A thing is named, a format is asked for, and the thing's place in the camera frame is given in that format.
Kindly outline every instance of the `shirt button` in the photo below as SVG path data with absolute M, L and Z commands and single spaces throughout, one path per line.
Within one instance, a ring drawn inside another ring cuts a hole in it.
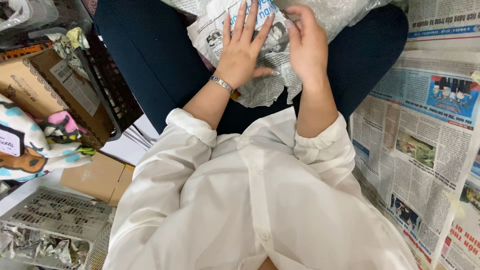
M 262 232 L 262 233 L 261 233 L 261 238 L 262 238 L 265 242 L 267 242 L 268 239 L 270 239 L 270 232 L 269 232 L 269 231 L 264 231 L 264 232 Z

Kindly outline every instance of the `barcode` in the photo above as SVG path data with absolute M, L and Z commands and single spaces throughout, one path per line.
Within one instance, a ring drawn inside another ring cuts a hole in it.
M 68 75 L 70 73 L 70 67 L 65 66 L 62 70 L 60 70 L 57 75 L 62 79 L 65 75 Z

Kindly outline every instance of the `silver bracelet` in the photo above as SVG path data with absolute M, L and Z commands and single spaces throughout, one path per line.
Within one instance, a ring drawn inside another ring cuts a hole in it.
M 210 77 L 210 80 L 218 83 L 219 85 L 221 85 L 223 88 L 225 88 L 230 93 L 230 95 L 233 94 L 234 89 L 231 86 L 229 86 L 226 82 L 224 82 L 223 80 L 221 80 L 221 79 L 219 79 L 219 78 L 217 78 L 213 75 Z

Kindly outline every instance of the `woman's right hand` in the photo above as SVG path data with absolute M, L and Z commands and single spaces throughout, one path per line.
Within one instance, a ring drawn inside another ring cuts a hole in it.
M 290 63 L 293 71 L 307 88 L 315 88 L 326 78 L 328 42 L 325 30 L 317 24 L 313 11 L 304 5 L 285 9 L 288 15 L 300 19 L 285 21 L 290 35 Z

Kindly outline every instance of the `shirt cuff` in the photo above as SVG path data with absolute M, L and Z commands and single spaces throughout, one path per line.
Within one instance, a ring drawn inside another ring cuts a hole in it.
M 216 146 L 216 130 L 212 130 L 212 127 L 207 122 L 196 119 L 182 109 L 173 109 L 165 121 L 167 125 L 175 124 L 179 128 L 184 129 L 187 133 L 197 137 L 210 147 Z
M 343 115 L 338 112 L 338 117 L 327 129 L 314 138 L 305 138 L 295 133 L 295 141 L 304 148 L 325 149 L 336 142 L 347 131 L 347 123 Z

